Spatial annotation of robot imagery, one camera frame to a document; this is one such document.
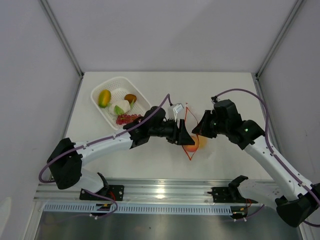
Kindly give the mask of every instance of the green leaf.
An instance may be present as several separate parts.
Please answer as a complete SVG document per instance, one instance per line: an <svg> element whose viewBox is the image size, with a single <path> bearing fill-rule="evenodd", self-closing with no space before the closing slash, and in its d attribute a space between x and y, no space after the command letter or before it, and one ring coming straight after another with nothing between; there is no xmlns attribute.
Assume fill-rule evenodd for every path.
<svg viewBox="0 0 320 240"><path fill-rule="evenodd" d="M118 105L114 106L114 113L118 116L125 114L125 111L123 111L123 109L121 107L119 107Z"/></svg>
<svg viewBox="0 0 320 240"><path fill-rule="evenodd" d="M131 108L131 109L134 107L134 104L135 104L135 101L132 101L132 102L130 103L130 108Z"/></svg>

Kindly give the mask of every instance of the plastic basket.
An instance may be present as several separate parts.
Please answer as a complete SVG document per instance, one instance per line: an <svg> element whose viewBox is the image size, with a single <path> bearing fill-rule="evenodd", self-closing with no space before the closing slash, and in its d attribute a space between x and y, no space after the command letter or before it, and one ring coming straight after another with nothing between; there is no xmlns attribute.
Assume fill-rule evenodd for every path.
<svg viewBox="0 0 320 240"><path fill-rule="evenodd" d="M133 94L136 96L136 102L133 105L133 108L128 111L126 114L141 114L145 115L146 111L151 108L149 101L143 96L143 94L125 77L117 76L109 79L96 86L91 92L91 100L95 107L102 114L104 119L113 127L115 130L118 130L122 125L116 124L117 115L111 114L109 108L101 108L98 106L99 94L102 90L109 90L111 92L110 103L114 103L118 100L123 100L127 94Z"/></svg>

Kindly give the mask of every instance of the white basket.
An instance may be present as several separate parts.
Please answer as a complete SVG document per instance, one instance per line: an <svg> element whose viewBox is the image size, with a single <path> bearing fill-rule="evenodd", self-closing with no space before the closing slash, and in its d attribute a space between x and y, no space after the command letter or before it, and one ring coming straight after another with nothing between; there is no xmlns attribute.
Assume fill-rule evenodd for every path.
<svg viewBox="0 0 320 240"><path fill-rule="evenodd" d="M116 124L118 116L115 114L111 114L108 107L101 108L98 106L99 94L102 90L105 89L111 92L111 104L118 100L123 100L127 94L133 94L136 96L136 102L134 103L133 108L126 114L141 114L143 116L145 115L146 111L151 108L151 104L145 98L145 96L143 96L142 93L127 78L123 76L116 76L96 86L91 92L91 100L99 110L99 112L102 114L104 119L115 130L118 130L122 127L121 125Z"/></svg>

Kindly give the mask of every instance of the metal corner post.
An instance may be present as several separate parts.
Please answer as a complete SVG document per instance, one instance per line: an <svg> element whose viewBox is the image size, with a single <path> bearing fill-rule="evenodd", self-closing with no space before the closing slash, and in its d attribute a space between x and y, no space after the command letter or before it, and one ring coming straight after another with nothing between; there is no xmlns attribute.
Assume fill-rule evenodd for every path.
<svg viewBox="0 0 320 240"><path fill-rule="evenodd" d="M60 27L58 20L51 9L48 0L38 0L39 4L41 5L44 14L47 16L53 31L55 32L57 38L59 39L63 49L65 50L65 53L67 54L69 60L71 61L75 71L77 74L82 77L84 75L83 71L80 68L80 65L78 63L78 60L75 57L74 52L72 51L70 44L68 43L68 40L62 31L62 28Z"/></svg>
<svg viewBox="0 0 320 240"><path fill-rule="evenodd" d="M286 18L284 24L282 25L280 31L278 32L277 36L275 37L268 53L266 54L265 58L263 59L257 73L256 73L256 78L259 80L261 74L264 72L266 69L268 63L272 59L272 57L275 55L277 52L279 46L283 42L285 36L287 35L290 27L292 26L294 20L296 19L298 13L301 11L303 8L304 4L306 3L307 0L296 0L295 4L293 5L288 17Z"/></svg>

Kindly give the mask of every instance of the white table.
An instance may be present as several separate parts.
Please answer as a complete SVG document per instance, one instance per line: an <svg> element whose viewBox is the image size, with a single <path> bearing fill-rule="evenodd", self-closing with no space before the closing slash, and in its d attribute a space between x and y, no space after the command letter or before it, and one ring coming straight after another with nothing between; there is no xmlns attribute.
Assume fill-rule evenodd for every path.
<svg viewBox="0 0 320 240"><path fill-rule="evenodd" d="M66 137L73 142L91 140L113 132L91 102L91 91L113 77L128 78L153 106L167 93L173 103L188 102L197 116L212 109L210 97L231 88L256 93L250 73L230 72L86 72L77 96ZM244 120L254 120L262 128L265 121L258 100L244 92L221 96L231 99ZM147 144L131 150L114 152L88 164L86 169L106 178L231 180L245 175L253 180L270 180L266 171L225 136L210 139L205 150L189 161L181 146L165 138L151 137Z"/></svg>

